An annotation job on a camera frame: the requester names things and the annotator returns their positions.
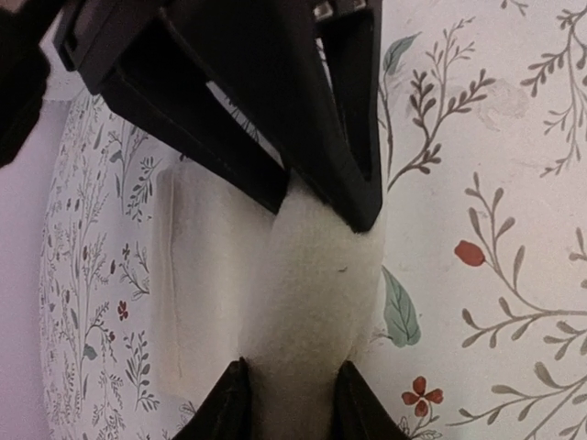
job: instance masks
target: folded towel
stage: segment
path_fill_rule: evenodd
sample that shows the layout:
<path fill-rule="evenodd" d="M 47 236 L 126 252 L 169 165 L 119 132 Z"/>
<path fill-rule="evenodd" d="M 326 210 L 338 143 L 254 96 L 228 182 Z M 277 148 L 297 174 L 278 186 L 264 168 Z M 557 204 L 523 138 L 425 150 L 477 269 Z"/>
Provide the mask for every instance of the folded towel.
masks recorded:
<path fill-rule="evenodd" d="M 243 356 L 253 438 L 327 439 L 338 369 L 371 335 L 383 215 L 354 234 L 295 175 L 274 221 L 195 164 L 159 186 L 151 277 L 167 391 L 200 402 Z"/>

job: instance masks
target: cloth fold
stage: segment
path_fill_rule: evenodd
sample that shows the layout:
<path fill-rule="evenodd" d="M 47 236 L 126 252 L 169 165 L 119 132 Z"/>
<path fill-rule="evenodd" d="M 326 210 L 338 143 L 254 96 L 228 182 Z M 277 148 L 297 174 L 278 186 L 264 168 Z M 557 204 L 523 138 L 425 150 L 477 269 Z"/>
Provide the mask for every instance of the cloth fold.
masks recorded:
<path fill-rule="evenodd" d="M 158 186 L 151 279 L 166 391 L 200 402 L 242 356 L 253 438 L 328 438 L 338 369 L 371 335 L 384 215 L 355 234 L 295 175 L 274 220 L 193 163 Z"/>

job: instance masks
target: red flower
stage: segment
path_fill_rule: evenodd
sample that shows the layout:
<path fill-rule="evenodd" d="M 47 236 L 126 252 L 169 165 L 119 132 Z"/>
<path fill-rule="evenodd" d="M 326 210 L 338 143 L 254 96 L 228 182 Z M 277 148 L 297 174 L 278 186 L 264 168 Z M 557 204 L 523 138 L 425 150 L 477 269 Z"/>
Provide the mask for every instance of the red flower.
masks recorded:
<path fill-rule="evenodd" d="M 455 254 L 463 263 L 474 268 L 481 266 L 485 262 L 485 256 L 481 248 L 465 240 L 461 240 L 459 245 L 455 247 Z"/>
<path fill-rule="evenodd" d="M 128 318 L 127 302 L 121 301 L 118 303 L 118 317 L 120 321 Z"/>
<path fill-rule="evenodd" d="M 441 404 L 444 400 L 443 392 L 439 388 L 426 392 L 426 379 L 422 376 L 414 380 L 412 388 L 414 392 L 405 392 L 402 394 L 402 400 L 406 405 L 415 405 L 414 414 L 416 417 L 426 417 L 430 403 Z"/>

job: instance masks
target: folded cloth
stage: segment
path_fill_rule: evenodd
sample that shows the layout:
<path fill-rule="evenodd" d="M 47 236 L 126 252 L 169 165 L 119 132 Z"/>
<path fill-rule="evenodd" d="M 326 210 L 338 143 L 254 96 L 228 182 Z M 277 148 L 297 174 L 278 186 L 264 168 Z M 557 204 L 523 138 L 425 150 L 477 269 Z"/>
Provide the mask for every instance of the folded cloth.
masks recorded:
<path fill-rule="evenodd" d="M 338 369 L 371 335 L 383 215 L 355 234 L 295 175 L 274 221 L 195 164 L 159 186 L 151 277 L 167 391 L 200 402 L 242 356 L 253 438 L 327 439 Z"/>

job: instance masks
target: white cloth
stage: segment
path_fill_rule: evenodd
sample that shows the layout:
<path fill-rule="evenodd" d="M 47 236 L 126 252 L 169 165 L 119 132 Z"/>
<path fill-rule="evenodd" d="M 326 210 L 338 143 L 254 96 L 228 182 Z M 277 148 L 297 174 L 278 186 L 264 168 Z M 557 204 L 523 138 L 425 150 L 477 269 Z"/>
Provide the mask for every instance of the white cloth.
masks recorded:
<path fill-rule="evenodd" d="M 384 219 L 354 234 L 295 176 L 274 222 L 193 163 L 158 188 L 151 294 L 166 391 L 201 401 L 243 356 L 254 438 L 327 438 L 338 369 L 371 335 Z"/>

